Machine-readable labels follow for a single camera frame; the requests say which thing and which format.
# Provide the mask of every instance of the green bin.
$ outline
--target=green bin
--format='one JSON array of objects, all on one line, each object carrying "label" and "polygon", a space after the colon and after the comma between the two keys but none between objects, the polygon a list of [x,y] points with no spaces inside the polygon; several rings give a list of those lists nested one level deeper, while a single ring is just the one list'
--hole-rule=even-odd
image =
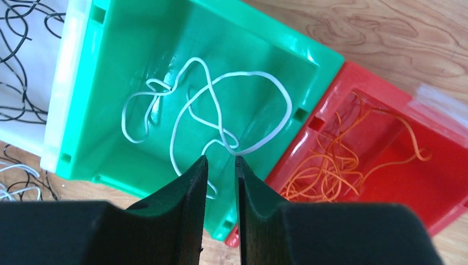
[{"label": "green bin", "polygon": [[[169,141],[188,88],[206,85],[200,65],[189,68],[179,90],[162,98],[151,113],[150,134],[132,144],[121,130],[128,97],[149,91],[145,81],[174,85],[183,65],[202,58],[213,78],[234,71],[264,71],[288,90],[292,115],[283,130],[257,151],[245,155],[265,179],[296,136],[339,71],[343,57],[238,0],[93,0],[81,59],[66,120],[56,173],[70,180],[102,183],[145,197],[177,177]],[[286,105],[277,88],[260,77],[229,78],[215,85],[224,126],[240,138],[241,149],[269,134]],[[152,100],[140,97],[128,110],[129,133],[144,136],[143,116]],[[215,123],[209,93],[194,112]],[[219,137],[213,128],[186,113],[175,139],[175,159],[185,171],[204,145]],[[210,147],[209,179],[219,190],[207,199],[205,228],[224,240],[237,222],[234,157],[221,145]]]}]

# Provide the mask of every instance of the tangled black cord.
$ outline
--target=tangled black cord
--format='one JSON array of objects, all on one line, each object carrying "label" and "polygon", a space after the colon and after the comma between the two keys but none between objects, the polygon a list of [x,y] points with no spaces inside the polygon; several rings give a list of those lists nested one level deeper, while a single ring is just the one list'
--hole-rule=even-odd
[{"label": "tangled black cord", "polygon": [[[44,25],[46,29],[55,37],[61,38],[58,34],[53,32],[49,26],[49,20],[53,18],[54,20],[63,23],[64,16],[66,15],[65,13],[58,13],[55,11],[53,8],[40,3],[41,0],[35,0],[35,1],[27,1],[27,0],[1,0],[6,6],[7,9],[5,11],[4,17],[0,17],[0,20],[5,20],[8,28],[11,30],[12,33],[15,35],[21,37],[20,41],[18,42],[18,45],[15,48],[12,48],[10,43],[7,41],[4,32],[2,28],[0,28],[0,37],[5,43],[5,47],[8,49],[10,54],[2,58],[0,57],[0,63],[3,63],[6,65],[6,67],[15,75],[16,79],[19,81],[21,85],[21,89],[18,89],[17,87],[2,82],[0,81],[0,86],[6,87],[14,91],[15,93],[18,93],[22,97],[22,107],[21,108],[15,108],[11,106],[5,106],[5,105],[0,105],[0,121],[21,121],[23,123],[29,123],[29,124],[46,124],[46,116],[48,115],[48,112],[37,107],[34,105],[31,100],[28,98],[27,90],[28,90],[28,77],[26,75],[26,71],[24,69],[24,66],[22,62],[18,59],[17,53],[20,50],[20,48],[23,46],[24,42],[29,40],[31,41],[32,39],[28,37],[28,32],[29,32],[29,26],[26,20],[24,19],[27,15],[31,14],[33,11],[38,11],[46,15],[44,18]],[[28,10],[24,14],[20,14],[16,8],[28,8]],[[12,19],[19,19],[22,24],[24,25],[24,32],[19,33],[16,31],[12,25],[11,25],[11,20]],[[11,62],[16,62],[17,65],[20,68],[20,74],[14,70],[14,68],[11,65]],[[12,110],[16,112],[20,112],[16,116],[8,115],[4,112],[3,110]],[[23,118],[23,116],[26,113],[34,113],[35,116],[37,117],[38,120],[26,120]]]},{"label": "tangled black cord", "polygon": [[[23,164],[20,160],[10,156],[8,153],[7,153],[7,150],[8,148],[10,147],[11,145],[5,145],[5,147],[3,148],[3,156],[4,157],[0,157],[0,159],[2,160],[5,160],[5,161],[8,161],[10,163],[16,163],[16,164]],[[54,192],[54,190],[52,189],[52,186],[50,184],[50,180],[49,180],[49,172],[46,171],[45,172],[45,183],[37,178],[35,178],[30,172],[28,171],[25,171],[26,175],[27,175],[27,179],[25,181],[19,181],[19,182],[15,182],[13,184],[11,184],[10,186],[8,186],[6,192],[9,193],[10,190],[17,186],[17,185],[20,185],[20,184],[24,184],[24,187],[23,188],[27,188],[28,186],[30,185],[33,185],[33,186],[36,186],[38,188],[41,189],[41,187],[47,189],[52,198],[54,200],[58,200],[59,197],[57,196],[57,194]],[[22,202],[23,201],[23,195],[24,195],[24,192],[21,192],[21,193],[18,193],[18,196],[19,196],[19,200]],[[40,194],[40,200],[44,200],[43,197],[42,197],[42,193]]]}]

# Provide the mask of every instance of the wooden surface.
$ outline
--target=wooden surface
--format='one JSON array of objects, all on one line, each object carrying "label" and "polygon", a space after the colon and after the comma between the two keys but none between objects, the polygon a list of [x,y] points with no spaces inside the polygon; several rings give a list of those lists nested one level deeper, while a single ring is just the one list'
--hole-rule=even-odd
[{"label": "wooden surface", "polygon": [[[436,86],[468,102],[466,0],[255,0],[264,13],[342,53],[406,91]],[[38,168],[38,159],[16,155]],[[8,185],[21,172],[0,175]],[[136,198],[102,185],[52,178],[62,199],[107,199],[126,207]],[[447,264],[468,264],[468,215],[434,238]],[[239,264],[238,250],[204,237],[200,264]]]}]

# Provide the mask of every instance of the white cord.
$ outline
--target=white cord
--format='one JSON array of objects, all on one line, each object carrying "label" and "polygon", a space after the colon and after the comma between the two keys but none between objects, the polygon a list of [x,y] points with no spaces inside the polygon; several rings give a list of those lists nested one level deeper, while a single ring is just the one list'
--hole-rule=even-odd
[{"label": "white cord", "polygon": [[[4,168],[0,168],[0,173],[2,173],[4,171],[7,171],[9,169],[12,169],[12,168],[18,168],[18,169],[22,169],[22,170],[32,174],[35,178],[39,178],[39,176],[40,176],[38,171],[36,171],[32,167],[24,165],[24,164],[11,164],[11,163],[6,163],[6,162],[3,162],[3,161],[0,161],[0,165],[6,166]],[[19,189],[19,190],[16,190],[14,192],[10,192],[10,193],[7,191],[7,187],[5,185],[3,185],[2,183],[0,183],[0,188],[1,188],[0,189],[0,194],[3,194],[3,195],[0,195],[0,200],[4,199],[4,198],[8,198],[8,200],[10,200],[11,202],[14,202],[16,200],[13,197],[13,195],[18,194],[18,193],[22,193],[22,192],[27,192],[27,191],[32,190],[32,189],[36,189],[38,191],[38,197],[36,198],[36,200],[40,200],[40,198],[41,198],[41,189],[39,187],[26,187],[26,188]]]},{"label": "white cord", "polygon": [[[286,88],[283,86],[283,84],[281,84],[281,82],[278,79],[276,79],[274,76],[270,75],[269,73],[265,73],[265,72],[261,72],[261,71],[231,72],[231,73],[226,73],[224,75],[221,75],[220,77],[216,78],[215,80],[211,80],[211,74],[210,74],[210,71],[209,71],[208,66],[206,65],[205,61],[203,61],[202,59],[200,59],[198,57],[194,57],[194,58],[191,58],[190,60],[188,60],[187,63],[185,63],[184,67],[182,67],[182,69],[179,71],[179,73],[177,74],[176,79],[175,79],[174,87],[171,87],[170,85],[164,83],[163,81],[161,81],[159,79],[151,78],[151,79],[148,79],[146,81],[146,85],[152,90],[152,92],[137,92],[137,93],[132,94],[127,99],[127,101],[125,102],[124,108],[122,110],[121,127],[122,127],[122,132],[123,132],[124,136],[130,142],[133,142],[135,144],[139,144],[139,143],[143,142],[148,137],[148,135],[149,135],[149,122],[148,121],[149,121],[149,116],[150,116],[151,110],[153,108],[153,105],[156,103],[156,100],[158,99],[158,97],[170,95],[170,94],[174,93],[177,90],[178,85],[179,85],[180,77],[182,76],[182,74],[187,70],[187,68],[193,62],[198,62],[203,66],[203,68],[205,70],[206,80],[207,80],[208,84],[205,87],[203,87],[201,90],[199,90],[193,96],[193,98],[190,98],[189,91],[187,91],[187,103],[180,110],[180,112],[179,112],[179,114],[178,114],[178,116],[177,116],[177,118],[175,120],[175,123],[174,123],[174,128],[172,130],[172,136],[171,136],[171,143],[169,144],[169,156],[171,158],[171,163],[172,163],[172,166],[174,168],[174,171],[176,172],[176,174],[178,176],[181,176],[182,173],[181,173],[179,167],[177,166],[176,159],[174,158],[174,142],[175,142],[175,139],[176,139],[175,136],[177,134],[177,129],[178,129],[178,126],[179,126],[179,123],[180,123],[180,119],[181,119],[182,115],[185,113],[185,111],[187,109],[189,110],[189,113],[192,116],[192,118],[194,118],[196,121],[198,121],[198,122],[200,122],[202,124],[205,124],[205,125],[207,125],[207,126],[209,126],[211,128],[218,129],[220,137],[221,137],[221,141],[218,140],[218,139],[213,139],[213,140],[209,141],[205,145],[205,147],[203,148],[201,154],[204,155],[206,150],[208,149],[208,147],[210,147],[214,143],[217,143],[217,144],[220,144],[220,145],[224,146],[228,150],[228,152],[230,154],[234,155],[234,156],[243,156],[243,155],[246,155],[248,153],[254,152],[255,150],[259,149],[260,147],[262,147],[263,145],[268,143],[272,138],[274,138],[281,131],[281,129],[283,129],[283,127],[286,125],[289,118],[291,117],[291,113],[293,111],[293,109],[292,109],[293,104],[292,104],[292,101],[291,101],[291,98],[290,98],[288,92],[286,91]],[[230,131],[226,130],[223,127],[221,107],[220,107],[219,101],[217,99],[216,93],[215,93],[214,88],[213,88],[213,85],[220,82],[224,78],[235,77],[235,76],[261,76],[261,77],[264,77],[266,79],[269,79],[270,81],[272,81],[276,85],[278,90],[280,90],[281,94],[283,95],[283,97],[284,97],[284,99],[286,101],[286,113],[285,113],[284,117],[282,118],[281,122],[278,124],[278,126],[272,132],[270,132],[265,138],[261,139],[256,144],[254,144],[251,147],[246,148],[246,149],[244,149],[242,151],[234,151],[233,150],[235,148],[238,148],[240,143],[239,143],[238,138],[235,137],[233,133],[231,133]],[[151,85],[151,83],[159,84],[160,86],[165,88],[167,91],[166,92],[156,92],[156,89]],[[197,100],[207,90],[209,90],[209,92],[211,94],[211,97],[213,98],[213,102],[215,103],[216,111],[217,111],[217,114],[218,114],[218,124],[217,125],[215,125],[213,123],[210,123],[210,122],[196,116],[193,113],[193,110],[192,110],[191,105],[193,104],[193,102],[195,100]],[[130,101],[134,97],[137,97],[137,96],[153,96],[153,100],[152,100],[150,106],[148,107],[148,109],[146,110],[146,113],[145,113],[145,136],[141,140],[133,139],[128,134],[127,129],[126,129],[126,111],[127,111],[127,108],[128,108],[128,105],[129,105]],[[229,137],[234,139],[234,141],[235,141],[234,145],[229,145],[228,144],[228,142],[226,140],[226,134]],[[210,181],[208,181],[208,185],[215,191],[215,194],[217,195],[216,187]],[[207,195],[206,197],[209,198],[209,199],[215,199],[215,197],[212,197],[210,195]]]}]

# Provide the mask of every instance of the orange cord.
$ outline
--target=orange cord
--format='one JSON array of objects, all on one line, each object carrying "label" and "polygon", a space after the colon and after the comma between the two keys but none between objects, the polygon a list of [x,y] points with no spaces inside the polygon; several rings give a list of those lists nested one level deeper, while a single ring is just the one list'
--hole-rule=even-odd
[{"label": "orange cord", "polygon": [[[403,165],[410,163],[414,159],[418,158],[421,161],[429,161],[431,154],[424,157],[421,155],[426,149],[420,149],[418,142],[410,124],[399,115],[392,113],[388,110],[370,108],[364,112],[364,100],[362,97],[354,93],[359,100],[360,109],[358,117],[355,121],[346,129],[343,130],[342,117],[336,112],[338,121],[339,133],[338,136],[329,136],[324,133],[319,133],[317,137],[317,145],[323,152],[312,151],[310,156],[306,157],[293,171],[289,180],[283,185],[281,189],[281,195],[287,200],[298,200],[299,197],[306,198],[312,202],[335,202],[336,199],[341,195],[343,185],[347,186],[356,195],[359,195],[358,188],[360,188],[367,178],[375,171],[392,165]],[[411,141],[414,148],[414,155],[404,161],[392,161],[375,166],[367,172],[362,174],[356,171],[359,166],[358,155],[351,150],[348,146],[342,143],[343,136],[350,132],[351,129],[359,125],[371,112],[383,113],[391,115],[399,120],[408,130]],[[330,143],[325,146],[320,138],[324,138]],[[320,166],[305,167],[305,165],[313,160],[321,159]],[[349,183],[345,177],[356,175],[358,178],[355,181],[355,185]],[[298,182],[304,179],[312,179],[312,182],[307,181],[308,185],[298,184]]]}]

